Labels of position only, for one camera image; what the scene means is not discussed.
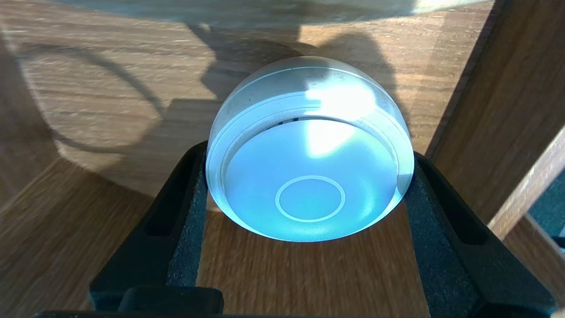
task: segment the wooden surface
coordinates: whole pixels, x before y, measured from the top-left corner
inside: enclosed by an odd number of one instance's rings
[[[540,155],[540,158],[532,165],[513,192],[510,193],[510,196],[508,196],[501,208],[503,213],[497,213],[490,220],[489,227],[496,229],[497,234],[500,237],[504,237],[520,220],[521,214],[531,209],[536,200],[546,191],[563,169],[565,169],[565,126],[561,128]]]
[[[0,316],[90,308],[90,281],[151,201],[55,162],[0,213]]]
[[[565,255],[555,242],[529,216],[525,215],[504,239],[508,249],[553,294],[565,317]]]
[[[57,157],[49,129],[0,34],[0,211]]]
[[[90,309],[89,282],[150,203],[59,159],[0,213],[0,316]],[[311,244],[259,237],[210,212],[198,284],[224,293],[225,313],[427,317],[403,209]]]
[[[505,4],[433,152],[499,237],[563,170],[565,156],[562,137],[547,148],[565,124],[565,2]]]
[[[209,213],[198,285],[225,313],[428,317],[405,206],[373,227],[321,243],[259,237]]]
[[[375,78],[401,107],[415,149],[425,152],[449,119],[447,102],[492,3],[263,30],[124,18],[39,1],[0,5],[4,32],[60,153],[155,195],[180,156],[207,139],[221,102],[243,78],[301,54],[339,59]]]

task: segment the circular top surface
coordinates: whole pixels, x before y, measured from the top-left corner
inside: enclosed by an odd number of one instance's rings
[[[397,187],[396,163],[373,136],[346,123],[309,119],[261,132],[224,176],[240,225],[275,239],[344,237],[374,222]]]

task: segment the black holder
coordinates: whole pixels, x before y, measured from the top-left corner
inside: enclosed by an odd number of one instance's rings
[[[36,318],[230,317],[219,290],[195,287],[207,185],[207,143],[182,157],[129,237],[90,284],[96,311]],[[549,317],[555,300],[470,210],[437,169],[415,154],[404,199],[432,318]]]

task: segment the white dome device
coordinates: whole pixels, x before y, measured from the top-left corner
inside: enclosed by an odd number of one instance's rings
[[[261,68],[220,108],[206,178],[218,207],[259,235],[337,239],[406,193],[414,153],[392,98],[345,63],[297,57]]]

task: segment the wood grain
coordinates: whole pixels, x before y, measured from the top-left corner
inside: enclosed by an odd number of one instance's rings
[[[222,291],[225,313],[428,317],[405,209],[350,237],[306,244],[209,213],[197,284]]]
[[[60,153],[155,195],[180,156],[207,139],[221,102],[243,78],[296,55],[339,59],[375,78],[400,105],[415,149],[425,152],[448,119],[447,102],[492,3],[266,29],[124,18],[39,1],[0,5]]]
[[[565,308],[565,255],[529,215],[525,215],[504,239],[504,244]],[[565,312],[556,313],[558,317]]]
[[[59,156],[0,33],[0,210]]]
[[[489,227],[496,229],[497,234],[504,237],[518,223],[522,213],[533,207],[536,200],[564,169],[565,127],[561,128],[545,151],[541,153],[540,158],[510,193],[500,208],[501,213],[497,213],[490,220]]]
[[[64,159],[0,214],[0,315],[87,310],[88,284],[151,198]],[[198,284],[226,313],[427,317],[405,206],[348,238],[298,244],[208,213]]]
[[[90,281],[151,201],[58,159],[0,213],[0,316],[90,308]]]
[[[505,2],[433,154],[499,237],[563,169],[547,146],[565,124],[564,16],[559,0]]]

